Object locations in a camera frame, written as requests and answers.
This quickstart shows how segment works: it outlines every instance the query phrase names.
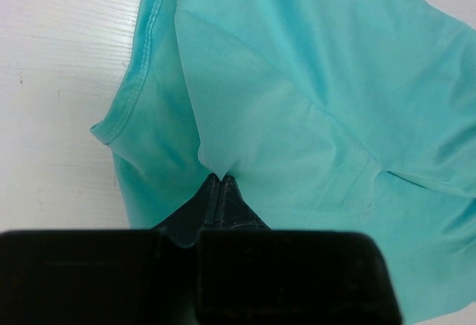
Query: tabletop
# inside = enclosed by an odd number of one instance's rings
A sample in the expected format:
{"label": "tabletop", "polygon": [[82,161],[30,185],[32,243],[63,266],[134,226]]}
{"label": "tabletop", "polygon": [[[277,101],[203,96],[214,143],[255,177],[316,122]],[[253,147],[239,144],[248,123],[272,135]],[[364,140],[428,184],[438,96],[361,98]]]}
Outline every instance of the tabletop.
{"label": "tabletop", "polygon": [[[89,133],[127,68],[140,0],[1,0],[0,231],[127,228]],[[476,0],[427,0],[476,28]],[[427,325],[476,324],[476,306]]]}

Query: folded fabric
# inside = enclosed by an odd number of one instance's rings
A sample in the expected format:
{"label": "folded fabric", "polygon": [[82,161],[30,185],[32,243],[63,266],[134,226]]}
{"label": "folded fabric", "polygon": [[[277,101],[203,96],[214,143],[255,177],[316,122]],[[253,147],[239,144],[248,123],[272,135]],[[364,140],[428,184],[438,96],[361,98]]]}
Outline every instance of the folded fabric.
{"label": "folded fabric", "polygon": [[424,0],[141,0],[92,132],[134,228],[228,173],[272,228],[374,238],[407,324],[476,300],[476,32]]}

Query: white table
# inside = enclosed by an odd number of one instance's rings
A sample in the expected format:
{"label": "white table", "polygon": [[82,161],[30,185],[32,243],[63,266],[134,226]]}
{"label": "white table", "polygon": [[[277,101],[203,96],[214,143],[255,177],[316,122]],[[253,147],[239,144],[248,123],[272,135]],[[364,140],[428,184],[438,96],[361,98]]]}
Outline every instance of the white table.
{"label": "white table", "polygon": [[[126,70],[139,0],[0,0],[0,231],[125,228],[89,133]],[[476,0],[428,0],[476,28]],[[428,324],[476,324],[476,306]]]}

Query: garment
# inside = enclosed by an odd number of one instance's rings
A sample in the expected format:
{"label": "garment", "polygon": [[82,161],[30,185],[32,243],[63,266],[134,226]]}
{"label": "garment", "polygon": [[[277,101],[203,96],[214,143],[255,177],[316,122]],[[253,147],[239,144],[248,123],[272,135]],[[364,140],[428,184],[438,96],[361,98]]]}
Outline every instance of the garment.
{"label": "garment", "polygon": [[476,300],[476,32],[424,0],[141,0],[92,132],[134,228],[228,173],[272,228],[374,238],[407,324]]}

